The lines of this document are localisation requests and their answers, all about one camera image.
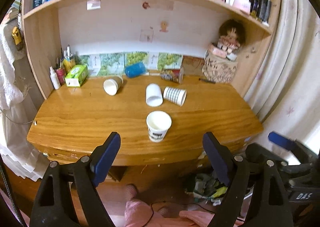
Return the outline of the striped paper cup lying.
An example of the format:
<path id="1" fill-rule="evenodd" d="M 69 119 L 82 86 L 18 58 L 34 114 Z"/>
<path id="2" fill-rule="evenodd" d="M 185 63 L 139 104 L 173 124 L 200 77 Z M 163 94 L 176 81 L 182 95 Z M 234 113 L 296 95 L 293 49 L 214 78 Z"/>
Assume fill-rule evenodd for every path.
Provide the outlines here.
<path id="1" fill-rule="evenodd" d="M 163 98 L 170 101 L 180 107 L 183 106 L 187 96 L 187 91 L 184 89 L 165 87 L 163 92 Z"/>

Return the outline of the red pen holder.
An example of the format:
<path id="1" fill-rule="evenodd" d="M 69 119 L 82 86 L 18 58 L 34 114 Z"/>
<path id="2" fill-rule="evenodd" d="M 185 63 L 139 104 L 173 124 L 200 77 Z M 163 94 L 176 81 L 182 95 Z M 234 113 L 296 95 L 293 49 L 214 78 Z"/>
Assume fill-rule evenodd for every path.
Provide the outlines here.
<path id="1" fill-rule="evenodd" d="M 65 69 L 64 68 L 59 68 L 55 70 L 55 73 L 57 74 L 57 78 L 59 80 L 59 83 L 61 85 L 65 84 Z"/>

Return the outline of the white patterned curtain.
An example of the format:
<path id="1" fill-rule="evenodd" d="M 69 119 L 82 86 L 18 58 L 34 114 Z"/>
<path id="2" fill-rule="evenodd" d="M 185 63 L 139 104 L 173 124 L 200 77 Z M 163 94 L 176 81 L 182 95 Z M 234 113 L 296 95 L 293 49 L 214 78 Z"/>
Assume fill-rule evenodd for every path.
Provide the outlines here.
<path id="1" fill-rule="evenodd" d="M 270 132 L 319 152 L 319 16 L 308 0 L 281 0 L 276 30 L 245 101 L 264 127 L 254 142 L 289 165 L 299 162 L 268 140 Z"/>

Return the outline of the white cup lying down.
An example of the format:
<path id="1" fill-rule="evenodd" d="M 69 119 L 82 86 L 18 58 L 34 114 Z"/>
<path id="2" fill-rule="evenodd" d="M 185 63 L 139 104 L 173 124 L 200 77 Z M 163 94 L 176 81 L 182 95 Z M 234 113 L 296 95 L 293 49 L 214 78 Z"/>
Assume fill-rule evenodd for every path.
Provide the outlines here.
<path id="1" fill-rule="evenodd" d="M 151 83 L 146 87 L 145 101 L 150 107 L 159 107 L 163 103 L 162 91 L 159 85 Z"/>

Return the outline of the pink cloth on floor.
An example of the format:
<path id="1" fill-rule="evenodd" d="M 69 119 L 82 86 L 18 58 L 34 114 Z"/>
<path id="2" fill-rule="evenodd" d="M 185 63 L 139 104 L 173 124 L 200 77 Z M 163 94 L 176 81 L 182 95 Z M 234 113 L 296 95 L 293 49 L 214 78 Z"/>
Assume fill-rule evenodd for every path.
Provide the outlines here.
<path id="1" fill-rule="evenodd" d="M 182 210 L 174 218 L 165 206 L 156 211 L 140 199 L 134 184 L 126 185 L 126 196 L 125 226 L 208 226 L 214 217 L 210 212 Z"/>

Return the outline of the yellow black tool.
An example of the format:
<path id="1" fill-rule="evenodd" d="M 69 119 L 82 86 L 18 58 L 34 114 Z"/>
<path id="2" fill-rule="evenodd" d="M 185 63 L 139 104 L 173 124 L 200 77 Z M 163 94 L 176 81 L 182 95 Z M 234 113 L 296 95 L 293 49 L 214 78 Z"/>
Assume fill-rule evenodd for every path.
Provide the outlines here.
<path id="1" fill-rule="evenodd" d="M 20 30 L 17 26 L 13 27 L 11 36 L 14 40 L 17 50 L 21 51 L 23 49 L 24 42 L 23 42 Z"/>

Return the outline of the blue cup lying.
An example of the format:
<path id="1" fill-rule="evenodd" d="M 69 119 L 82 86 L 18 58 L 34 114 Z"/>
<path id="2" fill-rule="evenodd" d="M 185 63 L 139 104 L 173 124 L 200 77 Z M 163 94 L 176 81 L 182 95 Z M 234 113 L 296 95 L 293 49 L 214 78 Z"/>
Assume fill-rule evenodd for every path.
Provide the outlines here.
<path id="1" fill-rule="evenodd" d="M 138 62 L 138 63 L 131 64 L 131 65 L 127 66 L 125 68 L 124 72 L 128 78 L 135 78 L 135 77 L 138 77 L 140 75 L 145 74 L 146 68 L 145 68 L 145 65 L 143 64 L 143 62 Z"/>

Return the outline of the brown paper cup lying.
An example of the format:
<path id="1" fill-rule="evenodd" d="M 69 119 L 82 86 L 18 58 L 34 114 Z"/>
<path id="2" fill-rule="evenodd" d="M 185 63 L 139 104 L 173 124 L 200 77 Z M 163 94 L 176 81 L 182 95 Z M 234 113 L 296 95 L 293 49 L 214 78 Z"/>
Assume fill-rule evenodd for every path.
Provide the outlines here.
<path id="1" fill-rule="evenodd" d="M 108 95 L 115 96 L 123 82 L 124 80 L 121 76 L 112 76 L 104 81 L 103 89 Z"/>

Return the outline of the woven basket with items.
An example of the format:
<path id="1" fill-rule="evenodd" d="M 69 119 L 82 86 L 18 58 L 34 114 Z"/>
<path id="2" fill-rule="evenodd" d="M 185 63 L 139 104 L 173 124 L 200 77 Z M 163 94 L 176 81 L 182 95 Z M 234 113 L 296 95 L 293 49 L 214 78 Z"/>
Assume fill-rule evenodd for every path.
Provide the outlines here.
<path id="1" fill-rule="evenodd" d="M 215 83 L 231 83 L 238 63 L 230 61 L 228 53 L 215 45 L 210 44 L 204 56 L 202 72 L 206 79 Z"/>

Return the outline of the wooden desk hutch shelf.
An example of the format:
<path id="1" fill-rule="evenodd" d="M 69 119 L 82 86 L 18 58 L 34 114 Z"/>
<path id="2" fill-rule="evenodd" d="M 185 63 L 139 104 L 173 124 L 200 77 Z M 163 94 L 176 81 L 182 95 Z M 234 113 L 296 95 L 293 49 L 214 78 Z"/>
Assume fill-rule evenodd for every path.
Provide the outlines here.
<path id="1" fill-rule="evenodd" d="M 272 0 L 268 24 L 222 0 L 22 0 L 22 22 L 31 70 L 43 97 L 53 91 L 49 68 L 63 50 L 74 53 L 151 51 L 203 57 L 229 19 L 245 27 L 232 86 L 245 95 L 263 62 L 279 16 Z"/>

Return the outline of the white lace cloth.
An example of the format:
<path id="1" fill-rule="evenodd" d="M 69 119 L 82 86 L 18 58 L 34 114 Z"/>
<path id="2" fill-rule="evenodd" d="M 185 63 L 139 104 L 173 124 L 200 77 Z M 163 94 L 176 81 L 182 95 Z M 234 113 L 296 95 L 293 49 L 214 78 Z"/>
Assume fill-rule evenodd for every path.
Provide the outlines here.
<path id="1" fill-rule="evenodd" d="M 49 160 L 27 140 L 29 129 L 44 101 L 25 49 L 18 50 L 12 29 L 14 19 L 1 22 L 1 157 L 23 179 L 43 178 Z"/>

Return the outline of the patterned cup lying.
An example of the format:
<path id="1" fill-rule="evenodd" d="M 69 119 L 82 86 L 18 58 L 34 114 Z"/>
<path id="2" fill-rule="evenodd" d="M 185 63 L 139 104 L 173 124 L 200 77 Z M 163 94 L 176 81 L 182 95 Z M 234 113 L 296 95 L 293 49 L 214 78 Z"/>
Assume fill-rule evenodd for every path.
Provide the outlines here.
<path id="1" fill-rule="evenodd" d="M 160 73 L 161 79 L 181 84 L 183 82 L 184 70 L 180 69 L 163 69 Z"/>

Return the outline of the brown-haired doll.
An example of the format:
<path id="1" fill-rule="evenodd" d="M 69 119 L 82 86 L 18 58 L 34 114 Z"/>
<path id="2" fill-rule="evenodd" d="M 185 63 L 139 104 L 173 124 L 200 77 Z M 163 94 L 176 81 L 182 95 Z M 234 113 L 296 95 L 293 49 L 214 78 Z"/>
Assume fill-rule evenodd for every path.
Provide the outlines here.
<path id="1" fill-rule="evenodd" d="M 245 41 L 246 31 L 242 23 L 229 19 L 220 26 L 217 47 L 223 51 L 238 52 Z"/>

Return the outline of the green tissue box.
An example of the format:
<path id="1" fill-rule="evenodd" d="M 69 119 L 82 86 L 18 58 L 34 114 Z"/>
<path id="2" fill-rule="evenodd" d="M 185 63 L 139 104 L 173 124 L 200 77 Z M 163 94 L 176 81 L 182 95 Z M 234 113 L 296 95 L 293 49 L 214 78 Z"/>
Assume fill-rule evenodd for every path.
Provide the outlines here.
<path id="1" fill-rule="evenodd" d="M 66 86 L 81 87 L 87 76 L 87 65 L 76 64 L 65 77 Z"/>

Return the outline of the white small bottle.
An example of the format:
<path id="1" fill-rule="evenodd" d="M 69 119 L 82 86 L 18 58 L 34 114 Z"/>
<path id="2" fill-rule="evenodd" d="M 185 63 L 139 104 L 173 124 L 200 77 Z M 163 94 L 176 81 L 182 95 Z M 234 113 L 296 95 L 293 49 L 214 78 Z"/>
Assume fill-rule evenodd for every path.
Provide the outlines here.
<path id="1" fill-rule="evenodd" d="M 61 87 L 61 84 L 60 84 L 59 78 L 57 77 L 57 74 L 52 66 L 50 67 L 50 79 L 52 81 L 54 89 L 58 90 Z"/>

